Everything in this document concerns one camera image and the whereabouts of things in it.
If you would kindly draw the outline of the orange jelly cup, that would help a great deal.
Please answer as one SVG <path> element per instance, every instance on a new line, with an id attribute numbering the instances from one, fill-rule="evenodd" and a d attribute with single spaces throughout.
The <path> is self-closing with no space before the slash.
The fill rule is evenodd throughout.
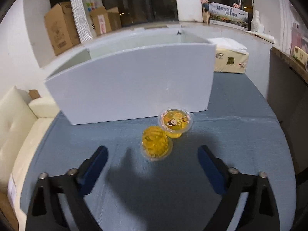
<path id="1" fill-rule="evenodd" d="M 142 133 L 141 153 L 150 161 L 165 159 L 172 149 L 172 140 L 159 126 L 149 126 Z"/>

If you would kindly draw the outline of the printed lid jelly cup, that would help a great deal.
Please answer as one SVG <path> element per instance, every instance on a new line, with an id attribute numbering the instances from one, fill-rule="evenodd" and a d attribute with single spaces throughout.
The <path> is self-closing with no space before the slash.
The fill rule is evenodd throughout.
<path id="1" fill-rule="evenodd" d="M 158 124 L 169 138 L 177 139 L 191 129 L 193 116 L 184 109 L 170 108 L 160 113 Z"/>

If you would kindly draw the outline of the cream sofa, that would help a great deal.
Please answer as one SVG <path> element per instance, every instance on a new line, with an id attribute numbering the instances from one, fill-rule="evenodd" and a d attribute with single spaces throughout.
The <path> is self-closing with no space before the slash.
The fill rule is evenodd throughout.
<path id="1" fill-rule="evenodd" d="M 26 103 L 16 87 L 1 98 L 1 199 L 15 230 L 26 227 L 21 192 L 32 158 L 59 107 L 53 98 Z"/>

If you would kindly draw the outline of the dark wooden cabinet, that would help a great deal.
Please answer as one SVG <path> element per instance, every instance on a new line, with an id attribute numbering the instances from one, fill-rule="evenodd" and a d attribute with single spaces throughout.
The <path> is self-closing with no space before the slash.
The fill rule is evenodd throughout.
<path id="1" fill-rule="evenodd" d="M 273 51 L 267 101 L 285 133 L 298 174 L 307 168 L 307 84 Z"/>

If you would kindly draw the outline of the tissue box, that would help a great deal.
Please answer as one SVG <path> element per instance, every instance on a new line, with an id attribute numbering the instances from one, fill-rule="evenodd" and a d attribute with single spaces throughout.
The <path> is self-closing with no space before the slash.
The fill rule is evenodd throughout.
<path id="1" fill-rule="evenodd" d="M 215 72 L 244 74 L 249 53 L 246 46 L 230 38 L 209 38 L 216 45 Z"/>

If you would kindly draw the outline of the white storage box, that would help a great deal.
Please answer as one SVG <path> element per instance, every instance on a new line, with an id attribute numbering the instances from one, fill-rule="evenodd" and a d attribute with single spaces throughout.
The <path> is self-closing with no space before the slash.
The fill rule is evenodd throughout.
<path id="1" fill-rule="evenodd" d="M 216 46 L 183 29 L 144 30 L 83 49 L 45 85 L 73 125 L 208 107 Z"/>

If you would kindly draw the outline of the green white box on cabinet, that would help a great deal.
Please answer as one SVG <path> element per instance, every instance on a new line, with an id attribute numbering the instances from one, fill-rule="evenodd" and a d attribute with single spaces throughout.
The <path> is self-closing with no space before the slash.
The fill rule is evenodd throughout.
<path id="1" fill-rule="evenodd" d="M 294 46 L 291 56 L 298 60 L 307 70 L 308 54 L 298 46 Z"/>

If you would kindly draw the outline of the white bottle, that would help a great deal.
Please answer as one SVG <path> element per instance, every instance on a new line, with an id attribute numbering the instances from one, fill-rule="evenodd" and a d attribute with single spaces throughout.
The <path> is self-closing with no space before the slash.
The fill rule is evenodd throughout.
<path id="1" fill-rule="evenodd" d="M 257 33 L 264 33 L 264 25 L 260 22 L 259 11 L 254 10 L 253 18 L 251 21 L 251 31 Z"/>

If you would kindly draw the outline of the large cardboard box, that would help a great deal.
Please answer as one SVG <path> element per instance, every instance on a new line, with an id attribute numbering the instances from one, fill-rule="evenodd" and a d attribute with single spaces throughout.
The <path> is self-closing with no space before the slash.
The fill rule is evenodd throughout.
<path id="1" fill-rule="evenodd" d="M 70 2 L 54 5 L 45 14 L 44 22 L 56 56 L 80 44 Z"/>

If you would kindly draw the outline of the small cardboard box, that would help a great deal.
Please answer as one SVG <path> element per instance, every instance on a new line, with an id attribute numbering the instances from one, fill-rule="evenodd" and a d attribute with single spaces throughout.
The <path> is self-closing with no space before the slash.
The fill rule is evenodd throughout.
<path id="1" fill-rule="evenodd" d="M 118 7 L 106 10 L 104 6 L 90 12 L 97 35 L 109 33 L 122 27 Z"/>

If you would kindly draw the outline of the printed landscape carton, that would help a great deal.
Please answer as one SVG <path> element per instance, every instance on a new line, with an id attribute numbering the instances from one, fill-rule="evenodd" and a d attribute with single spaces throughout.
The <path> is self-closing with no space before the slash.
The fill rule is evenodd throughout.
<path id="1" fill-rule="evenodd" d="M 248 12 L 231 6 L 210 3 L 209 23 L 247 31 L 249 26 Z"/>

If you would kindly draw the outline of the white dotted paper bag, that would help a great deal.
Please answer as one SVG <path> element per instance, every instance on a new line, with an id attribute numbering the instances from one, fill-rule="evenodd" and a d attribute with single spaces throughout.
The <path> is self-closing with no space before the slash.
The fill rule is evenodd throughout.
<path id="1" fill-rule="evenodd" d="M 70 0 L 77 34 L 81 43 L 97 36 L 90 13 L 103 6 L 102 0 Z"/>

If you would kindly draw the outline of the white foam box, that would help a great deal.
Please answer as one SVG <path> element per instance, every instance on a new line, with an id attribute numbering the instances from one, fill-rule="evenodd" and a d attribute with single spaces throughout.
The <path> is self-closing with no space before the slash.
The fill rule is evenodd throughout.
<path id="1" fill-rule="evenodd" d="M 179 21 L 203 22 L 203 9 L 200 0 L 176 0 Z"/>

